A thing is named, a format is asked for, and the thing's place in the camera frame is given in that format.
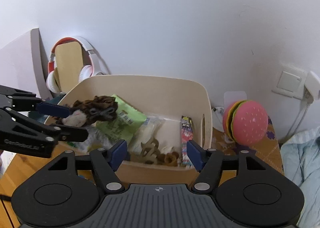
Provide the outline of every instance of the wall socket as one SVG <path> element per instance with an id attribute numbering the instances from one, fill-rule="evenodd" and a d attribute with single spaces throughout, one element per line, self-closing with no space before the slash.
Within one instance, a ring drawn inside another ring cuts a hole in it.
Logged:
<path id="1" fill-rule="evenodd" d="M 303 99 L 304 83 L 308 73 L 290 65 L 281 65 L 272 91 L 288 97 Z"/>
<path id="2" fill-rule="evenodd" d="M 309 72 L 305 86 L 314 100 L 320 99 L 320 77 L 316 75 L 316 73 L 312 71 Z"/>

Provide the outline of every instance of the green paper packet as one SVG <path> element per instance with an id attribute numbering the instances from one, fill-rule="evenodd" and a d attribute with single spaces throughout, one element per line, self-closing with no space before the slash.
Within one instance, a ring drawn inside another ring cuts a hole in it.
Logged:
<path id="1" fill-rule="evenodd" d="M 125 103 L 117 95 L 117 118 L 114 121 L 97 121 L 96 128 L 103 132 L 112 143 L 118 140 L 126 140 L 129 143 L 138 128 L 145 122 L 147 116 Z"/>

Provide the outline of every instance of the red and white headphones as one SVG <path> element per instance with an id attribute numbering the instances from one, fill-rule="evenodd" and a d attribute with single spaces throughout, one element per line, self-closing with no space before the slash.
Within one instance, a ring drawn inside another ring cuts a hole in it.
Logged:
<path id="1" fill-rule="evenodd" d="M 97 54 L 94 52 L 92 45 L 90 45 L 90 43 L 83 39 L 82 37 L 79 36 L 73 36 L 73 37 L 65 37 L 60 39 L 58 42 L 56 42 L 56 44 L 53 46 L 52 50 L 51 50 L 51 55 L 50 55 L 50 61 L 48 62 L 48 78 L 46 80 L 46 84 L 47 84 L 47 88 L 52 91 L 53 93 L 60 93 L 61 90 L 58 87 L 58 84 L 56 82 L 56 79 L 54 77 L 54 58 L 55 58 L 55 48 L 58 45 L 70 42 L 70 41 L 75 41 L 78 42 L 85 51 L 87 51 L 89 53 L 89 58 L 90 58 L 90 62 L 91 65 L 85 65 L 80 74 L 79 74 L 79 82 L 83 81 L 84 79 L 87 79 L 91 76 L 95 76 L 95 75 L 103 75 L 106 74 L 104 73 L 101 68 L 100 68 L 100 64 L 99 64 L 99 58 L 97 56 Z"/>

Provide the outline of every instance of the burger toy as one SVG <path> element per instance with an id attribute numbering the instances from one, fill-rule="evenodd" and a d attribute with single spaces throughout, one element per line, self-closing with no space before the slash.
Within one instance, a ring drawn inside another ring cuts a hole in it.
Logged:
<path id="1" fill-rule="evenodd" d="M 226 135 L 240 145 L 249 146 L 260 141 L 266 134 L 268 114 L 262 105 L 253 100 L 232 103 L 222 119 Z"/>

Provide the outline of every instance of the light switch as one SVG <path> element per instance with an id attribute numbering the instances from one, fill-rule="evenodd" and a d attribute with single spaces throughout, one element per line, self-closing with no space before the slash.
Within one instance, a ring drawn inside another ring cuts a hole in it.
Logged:
<path id="1" fill-rule="evenodd" d="M 307 75 L 306 71 L 299 68 L 280 64 L 277 73 L 274 74 L 272 91 L 302 100 Z"/>
<path id="2" fill-rule="evenodd" d="M 287 90 L 290 92 L 296 92 L 300 86 L 301 77 L 282 71 L 277 88 Z"/>

